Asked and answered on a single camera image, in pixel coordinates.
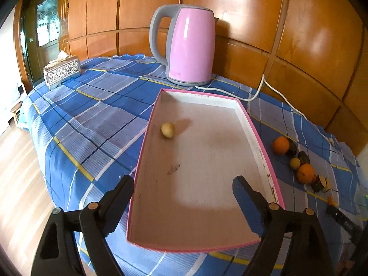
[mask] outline white tray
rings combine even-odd
[[[175,124],[172,139],[161,134],[165,122]],[[237,175],[268,202],[284,207],[267,153],[237,99],[161,90],[138,160],[127,240],[171,252],[259,241],[233,195]]]

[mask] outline window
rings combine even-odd
[[[59,38],[58,0],[45,0],[37,5],[37,37],[41,47]]]

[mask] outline orange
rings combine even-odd
[[[303,164],[297,171],[297,179],[302,184],[311,184],[316,180],[316,173],[311,164]]]
[[[273,152],[276,155],[284,155],[289,150],[289,147],[289,140],[284,136],[278,137],[272,144]]]

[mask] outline wooden floor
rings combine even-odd
[[[54,208],[29,132],[14,122],[0,136],[0,245],[23,276]],[[88,276],[96,275],[86,265]]]

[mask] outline checkered tablecloth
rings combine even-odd
[[[52,91],[45,83],[34,88],[23,102],[19,121],[31,133],[53,202],[64,210],[99,201],[122,175],[134,175],[152,104],[161,88],[199,91],[174,86],[165,78],[164,66],[142,54],[89,59],[81,67],[81,76]],[[255,93],[217,75],[208,86],[241,98]],[[358,225],[363,226],[368,218],[368,199],[359,185],[364,177],[351,150],[270,96],[261,93],[252,102],[242,103],[270,157],[286,209],[314,209],[335,264],[350,241],[325,214],[328,196],[332,194],[340,210]],[[315,194],[310,186],[297,182],[288,167],[290,159],[272,152],[272,142],[280,135],[308,154],[317,174],[330,178],[331,191]],[[107,237],[126,275],[242,275],[258,246],[208,254],[145,250],[126,242],[127,211]],[[77,234],[77,242],[81,257],[91,265],[81,234]],[[290,236],[285,235],[273,275],[279,275],[289,243]]]

